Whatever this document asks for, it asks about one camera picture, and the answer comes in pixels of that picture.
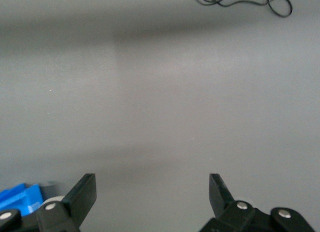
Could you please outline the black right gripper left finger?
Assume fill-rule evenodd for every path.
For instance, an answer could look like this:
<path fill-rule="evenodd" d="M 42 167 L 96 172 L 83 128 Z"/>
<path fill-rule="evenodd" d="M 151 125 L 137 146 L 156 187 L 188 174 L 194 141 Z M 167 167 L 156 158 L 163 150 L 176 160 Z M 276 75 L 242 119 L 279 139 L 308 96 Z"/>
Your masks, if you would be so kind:
<path fill-rule="evenodd" d="M 0 210 L 0 232 L 81 232 L 80 226 L 97 198 L 96 176 L 85 174 L 62 198 L 22 216 L 18 209 Z"/>

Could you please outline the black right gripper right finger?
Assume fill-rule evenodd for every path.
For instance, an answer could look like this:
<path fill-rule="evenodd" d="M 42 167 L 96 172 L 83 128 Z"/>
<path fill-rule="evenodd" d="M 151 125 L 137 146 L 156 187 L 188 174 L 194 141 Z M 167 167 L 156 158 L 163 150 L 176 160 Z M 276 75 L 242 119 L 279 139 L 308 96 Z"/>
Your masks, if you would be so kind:
<path fill-rule="evenodd" d="M 209 175 L 209 201 L 214 217 L 199 232 L 316 232 L 297 211 L 275 207 L 269 214 L 235 200 L 219 174 Z"/>

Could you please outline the blue plastic storage bin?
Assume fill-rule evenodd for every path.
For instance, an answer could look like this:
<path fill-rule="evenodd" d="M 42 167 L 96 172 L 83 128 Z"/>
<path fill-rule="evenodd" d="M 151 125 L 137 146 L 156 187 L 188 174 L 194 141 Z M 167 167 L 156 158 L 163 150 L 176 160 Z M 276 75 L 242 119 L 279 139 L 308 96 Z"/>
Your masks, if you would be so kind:
<path fill-rule="evenodd" d="M 0 191 L 0 210 L 18 209 L 22 216 L 39 209 L 44 202 L 38 184 L 18 184 Z"/>

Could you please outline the dark grey table mat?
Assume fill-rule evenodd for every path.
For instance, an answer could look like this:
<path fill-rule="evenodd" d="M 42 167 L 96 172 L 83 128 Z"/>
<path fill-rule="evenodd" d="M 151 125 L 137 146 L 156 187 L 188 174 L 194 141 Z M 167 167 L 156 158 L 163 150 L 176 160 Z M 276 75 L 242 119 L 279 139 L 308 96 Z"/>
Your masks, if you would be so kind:
<path fill-rule="evenodd" d="M 83 232 L 198 232 L 209 175 L 320 232 L 320 0 L 0 0 L 0 191 L 96 174 Z"/>

